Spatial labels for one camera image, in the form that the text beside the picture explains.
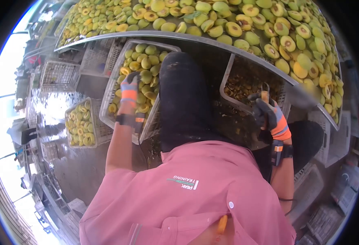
person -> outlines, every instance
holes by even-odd
[[[171,52],[159,75],[162,164],[136,173],[126,118],[135,113],[138,76],[133,72],[121,83],[122,119],[103,182],[79,223],[81,244],[294,244],[285,216],[294,174],[319,150],[321,127],[287,125],[275,101],[256,98],[263,133],[293,145],[293,157],[272,167],[271,146],[251,152],[215,131],[201,69],[189,54]]]
[[[38,137],[38,132],[36,131],[36,128],[31,128],[24,130],[21,132],[21,144],[27,144],[30,142],[30,140],[34,140]]]
[[[26,121],[18,122],[12,125],[7,130],[7,134],[10,135],[12,141],[18,145],[25,145],[30,142],[30,140],[36,139],[38,137],[38,133],[36,132],[36,128],[25,129]]]
[[[15,158],[13,160],[16,161],[18,159],[18,155],[21,154],[22,152],[23,152],[23,149],[20,149],[17,152],[15,152]]]

wet floor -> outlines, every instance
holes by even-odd
[[[68,201],[80,198],[87,205],[91,202],[104,177],[104,167],[109,142],[95,149],[73,149],[69,147],[64,124],[65,111],[86,97],[102,99],[108,78],[81,76],[76,92],[45,93],[38,89],[31,90],[29,113],[38,115],[37,130],[40,143],[53,141],[56,144],[58,158],[51,164],[43,161],[41,150],[40,159],[45,162],[45,168],[54,170],[62,193]],[[144,159],[139,160],[140,166],[135,170],[146,169]]]

plastic crate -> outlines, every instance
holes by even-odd
[[[81,62],[80,74],[110,77],[113,69],[110,64],[117,60],[121,50],[120,38],[89,42]]]
[[[295,245],[318,245],[318,243],[314,241],[314,239],[309,234],[306,233],[298,243],[295,243]]]
[[[91,104],[91,116],[92,116],[92,124],[94,125],[94,135],[95,135],[95,144],[94,145],[83,145],[83,146],[79,146],[79,145],[70,145],[70,148],[96,148],[98,145],[101,145],[103,143],[106,143],[108,141],[111,140],[112,136],[113,136],[113,129],[111,129],[110,127],[108,127],[107,125],[105,125],[101,120],[99,120],[99,110],[100,110],[100,106],[102,103],[102,100],[97,100],[97,99],[91,99],[90,97],[85,98],[83,101],[77,103],[76,105],[72,106],[71,108],[69,108],[68,110],[65,111],[65,118],[68,117],[69,113],[74,110],[76,108],[76,106],[80,105],[80,104],[84,104],[86,101],[90,101]],[[70,137],[70,133],[68,130],[66,130],[67,132],[67,137],[68,137],[68,142],[70,142],[72,139]]]
[[[342,111],[339,131],[331,130],[328,119],[320,111],[310,112],[308,119],[317,122],[324,130],[324,143],[314,156],[317,161],[327,168],[348,154],[351,139],[350,111]]]
[[[227,96],[224,92],[224,88],[226,87],[228,77],[230,76],[230,72],[231,72],[232,65],[234,63],[234,59],[235,59],[235,55],[231,54],[230,59],[227,64],[225,75],[223,76],[222,83],[220,84],[220,89],[219,89],[220,95],[223,97],[223,99],[225,99],[235,109],[253,115],[253,110],[252,110],[251,106],[245,105],[242,102],[240,102],[236,99],[233,99],[230,96]],[[276,101],[277,104],[279,105],[281,111],[283,112],[283,115],[286,118],[288,118],[288,115],[289,115],[290,109],[291,109],[291,104],[286,97],[287,86],[291,86],[291,85],[288,84],[287,82],[285,82],[284,85],[281,86],[279,98]]]
[[[323,188],[324,181],[317,166],[310,164],[294,183],[294,199],[297,201],[293,202],[293,208],[288,214],[292,223],[309,208]]]
[[[80,65],[48,60],[43,67],[40,92],[75,92],[79,83]]]
[[[107,124],[109,127],[114,129],[114,126],[116,124],[116,119],[114,115],[111,115],[108,113],[108,106],[112,103],[113,98],[115,97],[115,84],[117,82],[117,78],[119,77],[119,69],[122,66],[125,56],[124,53],[126,50],[133,48],[139,43],[145,43],[148,45],[155,45],[160,51],[181,51],[180,48],[164,43],[158,43],[158,42],[151,42],[151,41],[145,41],[145,40],[135,40],[130,39],[126,42],[124,45],[121,53],[118,56],[117,61],[115,62],[112,74],[110,76],[110,79],[108,81],[106,90],[104,92],[103,101],[101,110],[99,112],[99,118],[102,122]],[[143,128],[142,133],[139,134],[133,134],[132,135],[132,142],[134,144],[142,143],[144,140],[156,135],[159,132],[159,113],[158,113],[158,107],[159,107],[159,95],[157,96],[154,105],[152,106],[151,112],[147,118],[147,121],[145,123],[145,126]]]
[[[300,184],[303,182],[305,176],[307,176],[308,169],[312,166],[311,163],[307,163],[303,169],[301,169],[298,173],[295,174],[294,176],[294,191],[296,189],[298,189],[298,187],[300,186]]]
[[[82,214],[84,214],[85,211],[87,210],[87,206],[85,205],[85,203],[78,198],[73,199],[71,202],[69,202],[68,206],[69,206],[69,209],[76,210]]]
[[[48,163],[58,159],[57,146],[54,141],[41,143],[42,155]]]
[[[342,219],[338,208],[321,205],[306,225],[318,242],[323,245],[336,232]]]
[[[29,124],[29,128],[35,128],[38,124],[38,115],[34,111],[29,111],[26,119]]]

metal tray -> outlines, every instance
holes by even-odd
[[[121,53],[118,56],[118,59],[116,61],[116,64],[114,65],[113,71],[110,75],[109,81],[107,83],[107,87],[106,90],[104,91],[104,96],[103,96],[103,100],[102,100],[102,105],[101,105],[101,109],[99,111],[99,119],[104,122],[106,125],[108,125],[109,127],[111,127],[112,129],[114,129],[115,124],[116,124],[116,120],[112,115],[109,115],[108,113],[108,106],[109,104],[112,102],[114,96],[115,96],[115,84],[117,82],[117,78],[119,77],[119,69],[121,68],[122,64],[125,61],[125,51],[128,49],[133,48],[133,46],[136,46],[139,43],[145,43],[148,45],[155,45],[156,47],[158,47],[158,49],[160,51],[177,51],[180,52],[181,49],[179,47],[176,46],[172,46],[172,45],[168,45],[168,44],[164,44],[164,43],[158,43],[158,42],[151,42],[151,41],[145,41],[145,40],[136,40],[136,39],[130,39],[126,42],[126,44],[124,45],[124,47],[122,48]],[[157,126],[158,122],[158,118],[157,118],[157,111],[158,111],[158,107],[159,107],[159,94],[157,95],[157,98],[155,100],[154,105],[152,106],[151,109],[151,113],[148,116],[148,119],[146,121],[146,124],[143,128],[142,133],[140,134],[140,143],[143,142],[143,140],[146,140],[150,137],[152,137],[153,135],[155,135],[158,131],[156,128],[154,128],[154,126]],[[139,135],[138,134],[133,134],[132,135],[132,142],[134,144],[139,144]]]
[[[137,3],[138,3],[138,0],[132,0],[132,5],[131,6],[134,6]],[[175,23],[175,24],[179,24],[180,22],[183,21],[182,19],[179,19],[177,17],[173,17],[171,15],[165,17],[165,20],[167,22],[172,22],[172,23]],[[190,41],[190,42],[201,42],[201,43],[204,43],[204,44],[207,44],[207,45],[220,47],[222,49],[227,50],[230,53],[233,53],[233,54],[236,54],[238,56],[242,56],[242,57],[245,57],[247,59],[250,59],[251,61],[253,61],[253,62],[257,63],[257,64],[260,64],[260,65],[264,66],[266,69],[268,69],[268,70],[276,73],[277,75],[281,76],[284,80],[286,80],[291,85],[295,86],[295,85],[298,84],[298,82],[295,81],[293,78],[291,78],[289,75],[285,74],[283,71],[281,71],[280,69],[278,69],[274,65],[268,63],[267,61],[255,56],[253,54],[250,54],[250,53],[248,53],[246,51],[238,49],[238,48],[236,48],[234,46],[218,42],[215,39],[212,39],[206,33],[203,33],[201,37],[197,37],[197,36],[194,36],[194,35],[189,35],[189,34],[184,34],[184,33],[156,31],[156,30],[153,29],[152,24],[150,24],[146,28],[143,28],[143,29],[141,29],[139,31],[116,32],[116,33],[98,35],[98,36],[90,37],[90,38],[81,37],[81,39],[79,41],[77,41],[77,42],[69,43],[69,44],[67,44],[65,46],[59,47],[58,44],[59,44],[59,41],[60,41],[61,37],[62,37],[62,34],[60,35],[60,37],[59,37],[59,39],[57,41],[57,44],[55,46],[54,51],[64,52],[64,51],[69,50],[69,49],[76,49],[75,46],[77,46],[78,44],[87,43],[87,42],[90,42],[90,41],[100,40],[100,39],[105,39],[105,38],[114,38],[114,37],[162,37],[162,38],[172,38],[172,39],[177,39],[177,40],[185,40],[185,41]],[[339,61],[339,74],[340,74],[340,78],[342,79],[342,77],[341,77],[341,69],[340,68],[341,67],[340,67],[340,61]],[[321,104],[317,105],[317,107],[319,108],[319,110],[322,111],[322,113],[328,119],[328,121],[331,123],[331,125],[336,130],[339,130],[340,123],[337,125],[334,122],[333,118],[329,115],[329,113],[325,110],[325,108]]]

glove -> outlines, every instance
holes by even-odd
[[[261,99],[261,93],[249,95],[250,101],[255,101],[253,112],[256,123],[261,129],[271,131],[274,140],[287,140],[291,138],[291,132],[288,128],[287,120],[277,105],[276,101],[269,98],[269,103]]]
[[[129,102],[133,108],[137,107],[137,95],[139,92],[140,72],[130,73],[121,83],[121,104]]]

